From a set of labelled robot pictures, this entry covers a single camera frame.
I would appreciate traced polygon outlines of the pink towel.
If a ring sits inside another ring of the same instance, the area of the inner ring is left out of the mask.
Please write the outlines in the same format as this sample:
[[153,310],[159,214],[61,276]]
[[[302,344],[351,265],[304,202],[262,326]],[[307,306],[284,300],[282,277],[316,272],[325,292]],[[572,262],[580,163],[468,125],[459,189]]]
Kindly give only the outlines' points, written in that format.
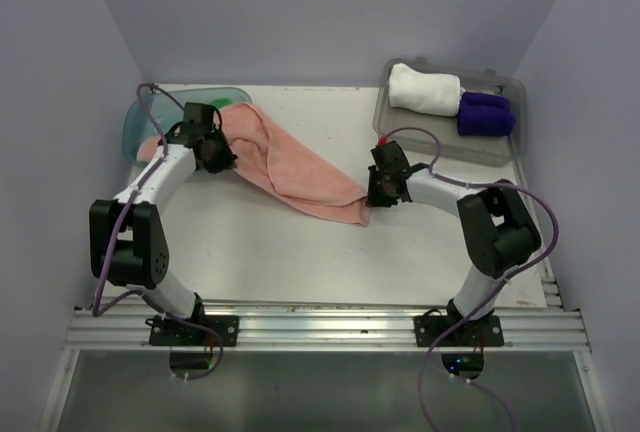
[[236,155],[233,172],[304,214],[366,227],[367,191],[305,147],[252,103],[221,110],[222,132]]

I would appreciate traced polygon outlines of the dark purple towel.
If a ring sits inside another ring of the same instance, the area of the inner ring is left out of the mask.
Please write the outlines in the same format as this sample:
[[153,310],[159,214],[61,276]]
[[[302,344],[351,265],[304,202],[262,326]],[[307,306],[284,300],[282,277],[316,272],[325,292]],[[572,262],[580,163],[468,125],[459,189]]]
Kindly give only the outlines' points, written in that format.
[[456,128],[463,137],[498,138],[509,136],[516,124],[515,116],[506,110],[479,106],[461,108]]

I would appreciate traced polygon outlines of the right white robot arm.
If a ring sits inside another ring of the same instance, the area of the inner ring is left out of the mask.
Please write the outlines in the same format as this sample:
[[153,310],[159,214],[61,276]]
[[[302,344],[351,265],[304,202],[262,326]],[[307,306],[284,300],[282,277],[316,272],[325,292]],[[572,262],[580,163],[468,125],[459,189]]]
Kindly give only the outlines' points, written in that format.
[[502,279],[540,249],[539,230],[518,188],[507,180],[477,185],[435,174],[424,164],[370,166],[367,205],[401,202],[430,206],[460,221],[471,268],[451,300],[454,314],[445,331],[454,343],[468,344],[481,332],[480,319],[493,312]]

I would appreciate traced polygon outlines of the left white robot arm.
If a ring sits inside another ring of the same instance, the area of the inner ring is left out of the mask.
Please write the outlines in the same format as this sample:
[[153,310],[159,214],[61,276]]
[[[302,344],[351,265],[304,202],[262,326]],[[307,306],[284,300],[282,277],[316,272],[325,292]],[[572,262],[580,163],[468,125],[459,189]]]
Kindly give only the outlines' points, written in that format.
[[97,279],[93,316],[138,295],[175,317],[172,331],[185,344],[205,338],[208,321],[196,312],[199,296],[170,271],[162,212],[195,172],[217,174],[233,168],[235,161],[220,126],[182,122],[161,137],[151,161],[126,189],[91,205],[90,262]]

